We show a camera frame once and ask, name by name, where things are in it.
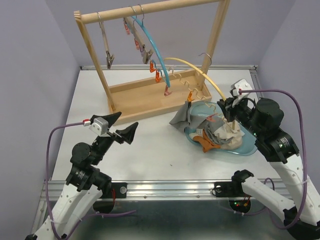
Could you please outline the blue plastic hanger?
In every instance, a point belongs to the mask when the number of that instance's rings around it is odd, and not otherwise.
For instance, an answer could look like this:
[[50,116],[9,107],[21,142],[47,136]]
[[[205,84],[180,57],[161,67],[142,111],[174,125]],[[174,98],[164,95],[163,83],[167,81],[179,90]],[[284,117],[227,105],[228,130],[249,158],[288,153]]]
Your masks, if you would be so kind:
[[[164,60],[163,60],[163,58],[157,48],[155,41],[153,40],[152,36],[150,35],[149,31],[147,30],[147,28],[144,25],[145,15],[144,15],[143,7],[140,4],[139,4],[139,7],[140,7],[142,14],[143,14],[142,20],[141,21],[138,20],[137,12],[132,6],[130,6],[130,8],[133,10],[135,16],[131,16],[131,18],[132,18],[132,20],[136,20],[135,23],[137,23],[138,26],[142,29],[145,36],[147,37],[147,39],[150,42],[151,49],[153,50],[153,54],[148,62],[149,63],[149,71],[151,73],[155,72],[155,82],[156,83],[159,83],[161,80],[163,80],[165,82],[164,96],[167,97],[172,93],[172,92],[168,91],[168,88],[171,86],[168,70],[166,69]],[[131,33],[128,31],[128,28],[125,26],[125,24],[124,24],[124,27],[125,27],[126,34],[130,35]]]

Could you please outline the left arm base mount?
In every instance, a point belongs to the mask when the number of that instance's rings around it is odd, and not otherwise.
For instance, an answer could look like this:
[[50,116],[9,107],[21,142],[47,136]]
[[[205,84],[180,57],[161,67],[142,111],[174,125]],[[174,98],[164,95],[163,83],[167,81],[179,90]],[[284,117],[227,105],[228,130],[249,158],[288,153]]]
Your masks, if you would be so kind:
[[103,191],[101,199],[125,199],[127,197],[127,182],[112,182],[106,190]]

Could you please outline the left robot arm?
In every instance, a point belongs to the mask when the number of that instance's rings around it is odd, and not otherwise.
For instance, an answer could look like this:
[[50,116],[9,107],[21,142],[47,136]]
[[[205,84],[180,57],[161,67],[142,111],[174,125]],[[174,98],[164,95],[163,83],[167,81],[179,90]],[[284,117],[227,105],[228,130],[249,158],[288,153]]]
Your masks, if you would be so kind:
[[55,205],[47,205],[48,217],[41,227],[26,236],[28,240],[68,240],[79,224],[89,217],[88,211],[101,197],[116,196],[112,178],[101,172],[97,165],[113,143],[131,144],[138,122],[127,128],[111,132],[110,128],[122,115],[121,112],[109,115],[93,115],[81,122],[55,127],[52,132],[68,127],[88,127],[97,137],[92,144],[77,143],[71,151],[71,170],[65,180]]

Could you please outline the beige cotton underwear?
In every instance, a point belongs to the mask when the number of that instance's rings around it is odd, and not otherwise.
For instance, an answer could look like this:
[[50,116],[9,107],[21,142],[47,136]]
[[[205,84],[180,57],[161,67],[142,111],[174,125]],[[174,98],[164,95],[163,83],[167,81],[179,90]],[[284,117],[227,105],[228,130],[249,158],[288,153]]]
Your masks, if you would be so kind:
[[219,137],[223,140],[221,148],[223,150],[235,150],[243,144],[244,132],[241,130],[239,125],[236,125],[233,129],[232,126],[224,124],[221,127],[221,133]]

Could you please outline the grey and cream underwear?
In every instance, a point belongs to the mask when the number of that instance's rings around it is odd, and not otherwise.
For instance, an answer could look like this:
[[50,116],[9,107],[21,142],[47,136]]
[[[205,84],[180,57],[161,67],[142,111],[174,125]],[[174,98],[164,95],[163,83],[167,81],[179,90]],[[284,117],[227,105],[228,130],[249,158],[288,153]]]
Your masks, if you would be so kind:
[[223,128],[225,122],[220,117],[206,118],[204,121],[204,132],[209,140],[217,145],[228,144],[231,141],[227,137],[227,131]]

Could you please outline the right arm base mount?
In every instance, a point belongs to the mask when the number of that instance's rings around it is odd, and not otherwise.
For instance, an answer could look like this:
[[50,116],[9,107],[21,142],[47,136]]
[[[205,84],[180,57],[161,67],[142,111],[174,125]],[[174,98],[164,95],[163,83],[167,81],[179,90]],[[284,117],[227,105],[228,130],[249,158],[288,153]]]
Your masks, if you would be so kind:
[[240,197],[242,194],[238,184],[233,181],[215,182],[212,193],[218,198]]

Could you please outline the plain grey underwear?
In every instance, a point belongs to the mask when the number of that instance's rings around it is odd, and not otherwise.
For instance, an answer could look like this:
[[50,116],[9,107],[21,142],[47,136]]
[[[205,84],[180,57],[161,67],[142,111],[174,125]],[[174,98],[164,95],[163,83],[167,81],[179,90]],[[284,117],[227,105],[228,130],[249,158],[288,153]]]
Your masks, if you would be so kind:
[[177,111],[169,124],[179,131],[185,128],[203,129],[208,122],[206,117],[191,114],[192,103],[185,101],[182,107]]

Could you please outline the yellow plastic hanger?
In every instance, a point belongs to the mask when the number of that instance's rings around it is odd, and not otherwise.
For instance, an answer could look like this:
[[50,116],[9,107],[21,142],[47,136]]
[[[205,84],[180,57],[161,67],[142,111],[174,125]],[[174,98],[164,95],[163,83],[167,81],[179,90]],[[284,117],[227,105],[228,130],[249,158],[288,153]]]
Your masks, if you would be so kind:
[[176,57],[165,57],[163,59],[164,61],[169,61],[169,60],[172,60],[172,61],[177,61],[177,62],[180,62],[180,63],[183,63],[189,67],[191,67],[192,69],[194,69],[198,74],[199,76],[202,76],[204,77],[214,88],[215,90],[218,92],[218,94],[221,96],[222,100],[223,101],[226,101],[227,98],[225,97],[224,93],[220,90],[220,88],[212,81],[211,78],[209,78],[202,70],[200,70],[198,67],[196,67],[195,65],[191,64],[190,62],[188,61],[185,61],[183,59],[180,59],[180,58],[176,58]]

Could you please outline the orange and cream underwear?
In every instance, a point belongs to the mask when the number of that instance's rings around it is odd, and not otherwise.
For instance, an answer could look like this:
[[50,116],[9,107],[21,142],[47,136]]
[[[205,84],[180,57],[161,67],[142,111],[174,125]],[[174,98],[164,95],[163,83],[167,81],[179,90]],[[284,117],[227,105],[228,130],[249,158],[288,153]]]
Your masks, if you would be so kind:
[[208,136],[206,135],[205,131],[202,131],[202,134],[195,133],[195,135],[191,138],[193,141],[200,143],[202,146],[202,151],[207,153],[212,149],[220,149],[221,146],[219,144],[213,143]]

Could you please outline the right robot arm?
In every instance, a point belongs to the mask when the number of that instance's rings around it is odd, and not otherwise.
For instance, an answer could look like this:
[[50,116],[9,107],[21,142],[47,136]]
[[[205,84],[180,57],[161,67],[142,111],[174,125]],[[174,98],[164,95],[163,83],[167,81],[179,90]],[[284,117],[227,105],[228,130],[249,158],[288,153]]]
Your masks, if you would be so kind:
[[249,195],[271,210],[296,240],[320,238],[320,195],[311,180],[292,137],[280,128],[284,112],[277,102],[262,98],[248,106],[249,98],[219,100],[227,121],[238,121],[255,137],[257,150],[280,176],[291,198],[261,183],[253,173],[238,170],[230,181],[215,184],[212,193],[220,198]]

